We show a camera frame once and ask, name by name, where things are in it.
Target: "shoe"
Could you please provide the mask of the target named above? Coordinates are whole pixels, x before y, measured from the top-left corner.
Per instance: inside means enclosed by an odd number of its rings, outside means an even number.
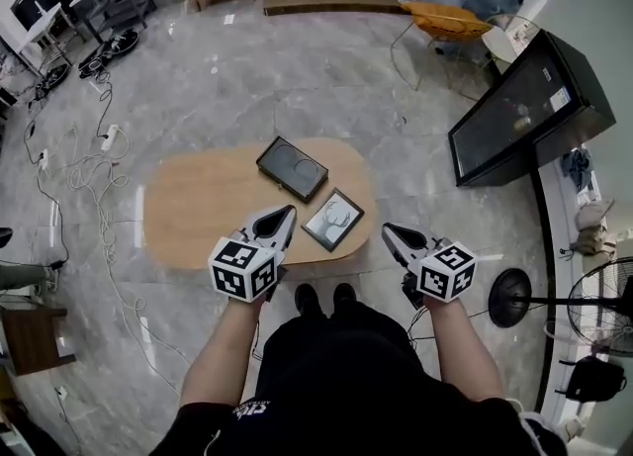
[[[295,307],[302,316],[323,313],[318,304],[317,291],[310,284],[302,284],[295,291]]]
[[[338,284],[336,289],[334,289],[334,310],[337,310],[337,307],[340,306],[341,303],[355,302],[356,301],[356,291],[349,284]]]

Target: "framed picture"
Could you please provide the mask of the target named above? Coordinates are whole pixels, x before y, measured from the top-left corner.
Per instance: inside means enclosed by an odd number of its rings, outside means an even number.
[[[330,252],[342,242],[365,212],[338,189],[301,227]]]

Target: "person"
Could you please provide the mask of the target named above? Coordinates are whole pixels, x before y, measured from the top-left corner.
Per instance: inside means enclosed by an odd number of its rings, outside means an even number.
[[[334,291],[328,319],[316,291],[303,284],[295,292],[300,315],[266,342],[255,396],[241,404],[262,303],[228,301],[153,456],[341,448],[354,454],[566,454],[538,415],[526,421],[503,399],[497,366],[459,300],[424,299],[438,381],[424,373],[407,332],[357,301],[350,285]]]

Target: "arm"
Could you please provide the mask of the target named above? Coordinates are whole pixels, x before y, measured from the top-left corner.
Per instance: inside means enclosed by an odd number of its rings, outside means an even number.
[[[475,333],[462,302],[445,304],[427,296],[424,303],[431,312],[442,381],[474,402],[503,398],[497,365]]]
[[[252,304],[228,301],[214,333],[187,372],[180,407],[198,402],[239,405],[264,298]]]

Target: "orange chair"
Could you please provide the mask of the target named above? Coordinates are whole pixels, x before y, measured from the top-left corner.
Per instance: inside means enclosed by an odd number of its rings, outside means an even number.
[[[455,62],[459,61],[459,56],[462,50],[461,42],[469,42],[478,40],[483,34],[489,31],[493,26],[486,22],[479,20],[474,13],[467,11],[456,6],[441,6],[438,4],[428,4],[425,2],[412,2],[402,5],[403,9],[411,12],[412,21],[408,24],[407,28],[394,40],[390,47],[392,63],[394,69],[403,79],[403,81],[412,89],[419,89],[419,84],[422,80],[422,74],[420,74],[417,85],[414,87],[407,81],[403,74],[398,69],[396,61],[394,60],[394,46],[404,36],[407,31],[415,24],[419,29],[425,31],[431,36],[431,41],[427,45],[427,49],[435,47],[436,41],[444,41],[451,43],[460,43],[459,50],[457,51],[457,57]],[[446,79],[448,80],[448,88],[452,88],[450,73],[444,63],[441,63],[444,71],[446,72]],[[458,93],[473,99],[470,96],[462,94],[461,89]]]

